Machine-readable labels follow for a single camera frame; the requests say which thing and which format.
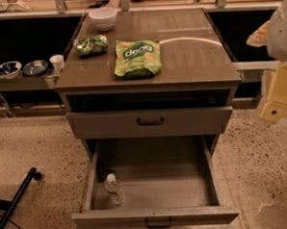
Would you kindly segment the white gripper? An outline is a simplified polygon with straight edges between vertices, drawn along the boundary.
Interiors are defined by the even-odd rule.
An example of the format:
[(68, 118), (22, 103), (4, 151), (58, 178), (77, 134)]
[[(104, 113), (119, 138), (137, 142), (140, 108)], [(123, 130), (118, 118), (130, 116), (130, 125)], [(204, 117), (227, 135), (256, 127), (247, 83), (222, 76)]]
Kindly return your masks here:
[[(270, 21), (266, 21), (247, 39), (247, 45), (262, 47), (267, 45)], [(287, 115), (287, 62), (280, 63), (272, 73), (266, 102), (261, 106), (259, 117), (277, 123)]]

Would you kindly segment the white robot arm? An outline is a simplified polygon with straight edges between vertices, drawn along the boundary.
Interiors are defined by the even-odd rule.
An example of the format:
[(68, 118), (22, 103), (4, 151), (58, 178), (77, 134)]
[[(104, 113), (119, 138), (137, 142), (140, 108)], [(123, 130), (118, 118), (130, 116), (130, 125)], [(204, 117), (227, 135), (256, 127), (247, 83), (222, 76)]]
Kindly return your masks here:
[(283, 0), (272, 17), (248, 37), (247, 45), (265, 45), (269, 56), (279, 61), (270, 74), (270, 83), (262, 82), (267, 93), (258, 107), (258, 117), (262, 121), (277, 123), (287, 114), (287, 0)]

